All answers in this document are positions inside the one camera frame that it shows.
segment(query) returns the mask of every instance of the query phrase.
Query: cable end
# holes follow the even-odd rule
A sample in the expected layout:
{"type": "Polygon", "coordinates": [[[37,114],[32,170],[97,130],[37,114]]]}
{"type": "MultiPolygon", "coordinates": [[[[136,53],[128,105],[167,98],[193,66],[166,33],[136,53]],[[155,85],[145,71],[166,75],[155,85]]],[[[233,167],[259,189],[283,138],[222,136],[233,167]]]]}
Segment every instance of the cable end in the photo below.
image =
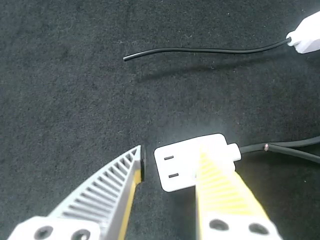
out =
{"type": "Polygon", "coordinates": [[[320,50],[320,11],[305,18],[295,31],[290,32],[286,38],[291,40],[287,43],[294,46],[300,54],[311,53],[320,50]]]}

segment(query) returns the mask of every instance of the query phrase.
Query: black carpet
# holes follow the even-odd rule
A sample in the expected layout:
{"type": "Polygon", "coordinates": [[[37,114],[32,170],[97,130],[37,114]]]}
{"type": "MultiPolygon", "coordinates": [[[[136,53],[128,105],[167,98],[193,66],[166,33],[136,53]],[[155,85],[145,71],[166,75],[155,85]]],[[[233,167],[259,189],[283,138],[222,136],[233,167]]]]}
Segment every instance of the black carpet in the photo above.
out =
{"type": "MultiPolygon", "coordinates": [[[[126,239],[194,240],[194,189],[164,192],[153,151],[212,133],[239,146],[320,135],[320,51],[122,57],[261,47],[319,10],[319,0],[0,1],[0,239],[144,144],[126,239]]],[[[262,152],[237,171],[283,239],[319,239],[318,165],[262,152]]]]}

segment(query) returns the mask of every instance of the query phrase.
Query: white power plug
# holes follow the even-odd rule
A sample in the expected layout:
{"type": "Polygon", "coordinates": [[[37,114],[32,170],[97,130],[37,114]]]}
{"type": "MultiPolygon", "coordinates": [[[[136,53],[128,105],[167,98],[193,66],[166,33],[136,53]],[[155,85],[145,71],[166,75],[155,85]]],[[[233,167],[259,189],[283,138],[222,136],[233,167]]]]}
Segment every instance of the white power plug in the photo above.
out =
{"type": "Polygon", "coordinates": [[[196,184],[197,165],[202,148],[209,148],[224,167],[235,170],[234,161],[241,159],[237,144],[227,144],[222,134],[200,136],[159,147],[154,151],[163,190],[173,192],[196,184]]]}
{"type": "Polygon", "coordinates": [[[320,50],[320,11],[305,18],[286,38],[291,38],[288,45],[300,54],[320,50]]]}

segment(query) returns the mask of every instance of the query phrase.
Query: black cable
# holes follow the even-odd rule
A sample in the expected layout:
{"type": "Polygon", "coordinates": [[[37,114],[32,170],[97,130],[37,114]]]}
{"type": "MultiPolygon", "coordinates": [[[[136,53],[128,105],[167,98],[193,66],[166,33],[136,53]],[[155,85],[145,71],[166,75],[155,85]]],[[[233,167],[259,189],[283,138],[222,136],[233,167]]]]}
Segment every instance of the black cable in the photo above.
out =
{"type": "MultiPolygon", "coordinates": [[[[305,147],[305,146],[319,144],[319,143],[320,143],[320,136],[299,140],[299,141],[270,142],[269,144],[277,145],[285,148],[300,148],[300,147],[305,147]]],[[[239,148],[240,153],[246,154],[246,153],[251,153],[256,151],[262,151],[265,149],[266,144],[268,143],[265,142],[265,143],[258,143],[258,144],[240,147],[239,148]]]]}
{"type": "Polygon", "coordinates": [[[266,146],[265,150],[268,151],[268,152],[286,154],[286,155],[290,155],[290,156],[306,159],[306,160],[315,162],[317,164],[320,164],[320,156],[316,156],[316,155],[313,155],[313,154],[308,153],[308,152],[299,151],[299,150],[296,150],[296,149],[283,147],[283,146],[277,146],[277,145],[273,145],[273,144],[268,144],[266,146]]]}
{"type": "Polygon", "coordinates": [[[137,59],[140,57],[159,54],[159,53],[168,53],[168,52],[183,52],[183,53],[208,53],[208,54],[255,54],[261,53],[270,49],[277,48],[284,44],[287,44],[291,41],[291,38],[287,38],[283,41],[254,49],[247,50],[237,50],[237,49],[218,49],[218,48],[192,48],[192,47],[163,47],[163,48],[155,48],[146,51],[137,52],[128,56],[123,57],[123,60],[129,61],[132,59],[137,59]]]}

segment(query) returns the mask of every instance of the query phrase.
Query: screw hole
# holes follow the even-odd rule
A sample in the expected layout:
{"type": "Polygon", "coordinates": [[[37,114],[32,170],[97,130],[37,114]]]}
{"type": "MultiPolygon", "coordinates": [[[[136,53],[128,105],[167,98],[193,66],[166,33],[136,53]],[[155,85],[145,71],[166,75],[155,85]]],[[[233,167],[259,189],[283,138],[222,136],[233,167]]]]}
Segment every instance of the screw hole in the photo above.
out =
{"type": "Polygon", "coordinates": [[[211,220],[209,223],[211,229],[219,230],[219,231],[227,231],[229,230],[228,224],[219,219],[211,220]]]}
{"type": "Polygon", "coordinates": [[[76,231],[73,235],[71,240],[89,240],[90,232],[86,229],[81,229],[76,231]]]}
{"type": "Polygon", "coordinates": [[[43,226],[35,232],[34,239],[36,240],[46,239],[51,235],[53,230],[54,228],[52,226],[43,226]]]}
{"type": "Polygon", "coordinates": [[[255,234],[261,234],[261,235],[269,234],[269,231],[264,226],[262,226],[261,224],[258,224],[258,223],[250,224],[249,230],[250,230],[250,232],[255,233],[255,234]]]}

